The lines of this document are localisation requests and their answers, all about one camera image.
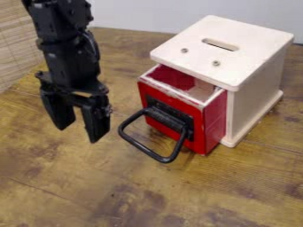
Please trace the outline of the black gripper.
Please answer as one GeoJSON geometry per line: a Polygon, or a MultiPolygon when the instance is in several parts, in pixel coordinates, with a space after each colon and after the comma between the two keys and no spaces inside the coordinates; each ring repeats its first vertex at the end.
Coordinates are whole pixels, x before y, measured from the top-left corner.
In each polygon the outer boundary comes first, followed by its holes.
{"type": "Polygon", "coordinates": [[[110,89],[99,81],[101,54],[89,30],[42,32],[37,46],[43,52],[49,71],[37,74],[41,97],[50,118],[65,130],[77,120],[74,106],[81,108],[90,142],[110,132],[110,89]]]}

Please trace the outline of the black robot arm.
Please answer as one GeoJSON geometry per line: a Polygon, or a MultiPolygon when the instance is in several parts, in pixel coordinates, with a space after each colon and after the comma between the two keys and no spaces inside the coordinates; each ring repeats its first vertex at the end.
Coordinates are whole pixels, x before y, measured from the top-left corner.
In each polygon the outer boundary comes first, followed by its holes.
{"type": "Polygon", "coordinates": [[[49,70],[37,73],[41,97],[53,122],[66,129],[83,115],[90,141],[110,132],[109,88],[99,81],[101,54],[89,24],[94,20],[87,0],[22,0],[37,28],[37,47],[49,70]]]}

